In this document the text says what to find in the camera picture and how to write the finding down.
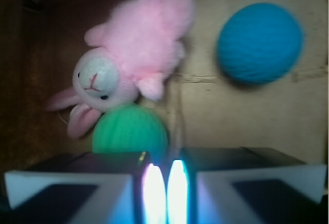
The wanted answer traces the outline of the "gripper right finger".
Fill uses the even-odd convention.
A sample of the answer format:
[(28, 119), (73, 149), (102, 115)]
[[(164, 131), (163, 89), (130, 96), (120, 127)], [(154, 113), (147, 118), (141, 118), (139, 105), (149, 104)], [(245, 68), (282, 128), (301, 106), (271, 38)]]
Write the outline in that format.
[(170, 170), (168, 223), (326, 223), (327, 167), (266, 147), (184, 147)]

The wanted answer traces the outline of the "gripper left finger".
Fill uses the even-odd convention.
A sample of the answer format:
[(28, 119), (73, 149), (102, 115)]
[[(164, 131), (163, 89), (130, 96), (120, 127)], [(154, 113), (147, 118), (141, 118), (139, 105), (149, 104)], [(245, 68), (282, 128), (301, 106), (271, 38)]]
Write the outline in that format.
[(64, 153), (5, 173), (4, 223), (166, 223), (148, 152)]

